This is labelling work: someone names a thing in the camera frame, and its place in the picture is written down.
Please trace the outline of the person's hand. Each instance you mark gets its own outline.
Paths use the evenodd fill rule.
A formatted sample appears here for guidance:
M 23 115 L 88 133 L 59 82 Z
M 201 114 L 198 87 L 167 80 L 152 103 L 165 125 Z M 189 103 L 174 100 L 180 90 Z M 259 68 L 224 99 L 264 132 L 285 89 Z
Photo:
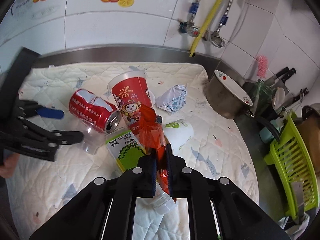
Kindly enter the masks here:
M 17 166 L 20 155 L 18 153 L 13 153 L 7 157 L 4 161 L 4 165 L 0 168 L 0 176 L 4 179 L 10 178 Z

